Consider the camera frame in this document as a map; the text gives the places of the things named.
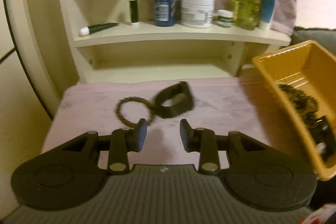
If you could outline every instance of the yellow plastic bin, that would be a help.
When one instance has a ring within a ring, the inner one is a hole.
[[[317,175],[324,181],[331,179],[336,174],[336,154],[323,161],[309,130],[278,83],[290,84],[317,99],[317,116],[327,116],[335,135],[336,57],[310,40],[254,57],[253,63],[289,114]]]

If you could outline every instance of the white wooden shelf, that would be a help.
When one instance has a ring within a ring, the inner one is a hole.
[[[224,62],[220,58],[172,59],[171,62],[152,65],[116,66],[94,71],[84,71],[87,83],[113,82],[137,83],[153,80],[174,80],[185,78],[232,77],[223,70]]]
[[[106,29],[85,37],[80,37],[78,35],[74,37],[72,46],[86,47],[128,41],[176,39],[242,41],[278,46],[288,46],[290,43],[289,36],[273,30],[266,32],[256,28],[253,31],[248,31],[235,26],[232,26],[231,28],[223,28],[214,24],[206,29],[189,28],[181,24],[176,24],[173,27],[157,27],[153,22],[140,22],[138,26],[120,24],[117,27]]]

